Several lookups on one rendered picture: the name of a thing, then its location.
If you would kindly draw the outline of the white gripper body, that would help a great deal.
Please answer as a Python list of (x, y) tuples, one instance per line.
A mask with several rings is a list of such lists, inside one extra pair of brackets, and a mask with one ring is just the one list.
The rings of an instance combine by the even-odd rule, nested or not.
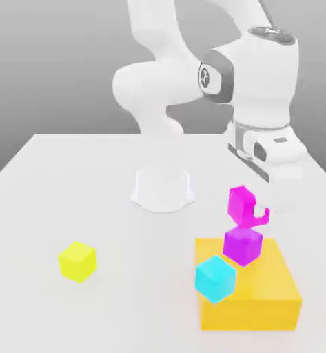
[(271, 166), (264, 170), (240, 157), (230, 143), (228, 149), (238, 159), (241, 168), (236, 173), (238, 183), (255, 195), (259, 210), (269, 208), (271, 213), (284, 213), (294, 207), (303, 186), (303, 166), (300, 163)]

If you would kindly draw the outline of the small magenta cube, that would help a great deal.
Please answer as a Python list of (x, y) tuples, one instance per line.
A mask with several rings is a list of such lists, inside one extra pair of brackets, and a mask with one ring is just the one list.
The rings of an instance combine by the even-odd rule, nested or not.
[(245, 187), (231, 188), (227, 213), (240, 228), (251, 228), (256, 225), (254, 218), (255, 196)]

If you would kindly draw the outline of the small purple cube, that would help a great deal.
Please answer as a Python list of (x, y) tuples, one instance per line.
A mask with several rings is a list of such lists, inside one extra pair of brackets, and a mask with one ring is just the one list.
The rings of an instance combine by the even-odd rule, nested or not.
[(247, 266), (261, 254), (263, 235), (251, 228), (233, 228), (225, 233), (223, 254), (240, 266)]

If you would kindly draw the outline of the small cyan cube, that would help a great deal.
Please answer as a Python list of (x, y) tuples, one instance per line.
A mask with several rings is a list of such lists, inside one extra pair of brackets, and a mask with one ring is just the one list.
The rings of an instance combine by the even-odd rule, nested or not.
[(214, 255), (196, 266), (194, 286), (216, 305), (235, 291), (236, 274), (235, 268)]

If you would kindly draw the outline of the small yellow cube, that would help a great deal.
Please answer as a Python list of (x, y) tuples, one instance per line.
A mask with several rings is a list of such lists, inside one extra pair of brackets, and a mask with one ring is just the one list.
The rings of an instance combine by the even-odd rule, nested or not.
[(97, 269), (96, 250), (75, 241), (59, 254), (59, 265), (64, 277), (82, 283)]

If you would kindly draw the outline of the large orange box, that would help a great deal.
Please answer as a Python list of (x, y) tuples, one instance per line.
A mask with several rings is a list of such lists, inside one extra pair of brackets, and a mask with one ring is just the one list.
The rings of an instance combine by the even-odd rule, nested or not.
[(221, 257), (236, 271), (234, 293), (216, 305), (197, 294), (202, 330), (295, 330), (302, 297), (274, 239), (263, 240), (261, 255), (242, 267), (223, 255), (222, 238), (195, 240), (195, 264)]

